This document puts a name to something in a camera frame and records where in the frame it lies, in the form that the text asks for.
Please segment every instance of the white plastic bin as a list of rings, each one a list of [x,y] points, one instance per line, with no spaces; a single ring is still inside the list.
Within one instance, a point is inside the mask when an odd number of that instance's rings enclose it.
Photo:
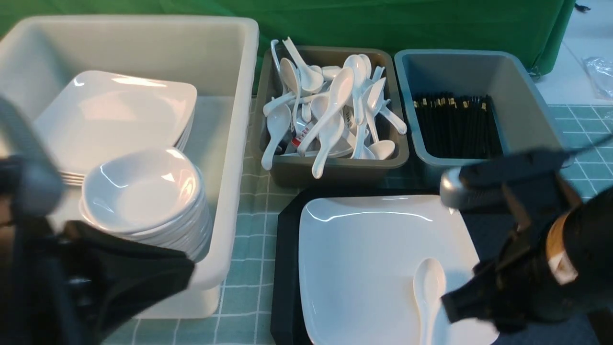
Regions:
[[[141,317],[208,317],[217,308],[234,243],[258,38],[257,23],[247,18],[84,15],[25,19],[0,42],[0,95],[30,120],[73,77],[91,69],[197,88],[185,152],[204,174],[215,215],[210,250],[187,291]],[[51,217],[56,228],[80,218],[79,198],[79,188],[67,192]]]

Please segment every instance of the plastic bag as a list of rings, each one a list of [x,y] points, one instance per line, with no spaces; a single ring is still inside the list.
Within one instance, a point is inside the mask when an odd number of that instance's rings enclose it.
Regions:
[[[598,96],[613,101],[613,62],[593,56],[583,59],[583,65]]]

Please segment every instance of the white floor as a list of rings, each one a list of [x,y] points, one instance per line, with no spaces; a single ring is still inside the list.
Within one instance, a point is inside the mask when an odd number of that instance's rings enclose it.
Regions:
[[[613,61],[613,0],[577,0],[592,10],[574,10],[554,70],[536,81],[548,104],[599,104],[581,59],[600,56]]]

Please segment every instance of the gray plastic bin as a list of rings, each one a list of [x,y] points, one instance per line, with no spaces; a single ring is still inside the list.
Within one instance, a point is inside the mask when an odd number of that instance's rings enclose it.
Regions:
[[[285,49],[277,48],[279,59],[289,58]],[[396,73],[392,57],[382,50],[364,48],[337,48],[337,47],[298,47],[307,64],[318,66],[342,66],[348,56],[352,54],[366,54],[373,65],[385,66],[383,74],[387,77],[384,95],[391,99],[389,109],[402,116],[400,92],[396,82]],[[270,140],[263,108],[271,97],[281,95],[281,85],[274,68],[270,49],[264,55],[260,84],[257,89],[255,118],[251,130],[250,146],[257,163],[262,159],[266,145]],[[400,135],[385,119],[377,117],[376,127],[379,138],[389,139],[396,143],[394,154],[387,160],[352,160],[348,158],[330,158],[326,161],[324,175],[315,179],[311,173],[314,157],[285,157],[275,156],[270,175],[275,183],[282,187],[309,187],[312,185],[361,185],[374,186],[380,183],[390,169],[404,165],[409,157],[409,145],[406,135]]]
[[[200,319],[219,305],[234,245],[258,37],[257,23],[248,18],[58,15],[25,19],[0,41],[0,96],[32,121],[76,75],[92,69],[196,87],[184,152],[204,177],[214,219],[211,249],[196,263],[187,290],[139,318]],[[0,151],[19,152],[16,145],[3,147],[2,137]],[[67,187],[51,224],[81,219],[80,199],[81,188]]]
[[[402,50],[394,58],[406,118],[420,171],[429,186],[440,183],[452,167],[480,160],[438,158],[429,154],[413,107],[413,94],[453,92],[491,95],[503,151],[539,146],[561,148],[547,119],[547,104],[519,60],[505,52],[478,50]]]

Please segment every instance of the robotic arm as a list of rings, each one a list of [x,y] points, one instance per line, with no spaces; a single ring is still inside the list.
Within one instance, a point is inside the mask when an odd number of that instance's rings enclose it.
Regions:
[[[443,176],[445,205],[463,211],[504,203],[516,220],[500,254],[442,297],[450,322],[476,317],[513,333],[611,305],[613,188],[582,202],[559,174],[579,152],[532,150]]]
[[[194,262],[183,252],[78,221],[55,233],[45,216],[60,202],[61,176],[3,99],[0,124],[23,152],[0,159],[0,344],[99,344],[187,288]]]

